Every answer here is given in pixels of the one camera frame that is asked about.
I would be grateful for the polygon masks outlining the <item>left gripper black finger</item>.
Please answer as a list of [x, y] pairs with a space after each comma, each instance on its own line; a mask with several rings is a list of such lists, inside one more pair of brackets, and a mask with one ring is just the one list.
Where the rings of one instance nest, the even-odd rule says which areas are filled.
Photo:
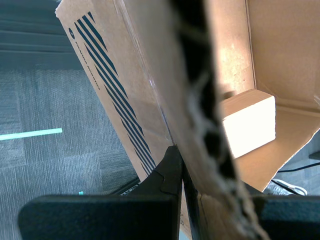
[[127, 195], [45, 195], [25, 204], [24, 240], [176, 240], [183, 160], [170, 146], [158, 166]]
[[318, 240], [319, 196], [268, 195], [244, 184], [249, 215], [236, 219], [215, 198], [201, 194], [183, 177], [194, 240]]

